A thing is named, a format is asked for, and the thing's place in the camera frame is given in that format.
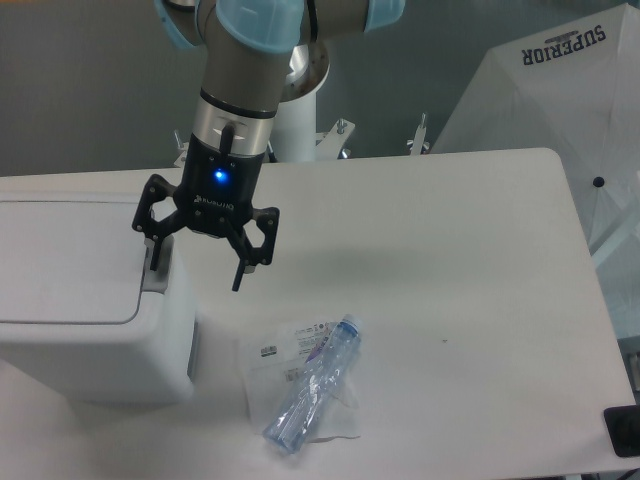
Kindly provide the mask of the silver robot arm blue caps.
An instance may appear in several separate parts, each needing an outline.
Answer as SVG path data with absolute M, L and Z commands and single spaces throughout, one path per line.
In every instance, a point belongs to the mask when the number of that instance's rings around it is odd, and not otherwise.
M 239 257 L 232 288 L 271 263 L 280 211 L 257 209 L 253 195 L 300 45 L 397 22 L 402 1 L 157 1 L 167 35 L 180 47 L 205 46 L 207 62 L 179 185 L 146 182 L 132 227 L 145 236 L 151 270 L 164 241 L 188 228 L 227 239 Z

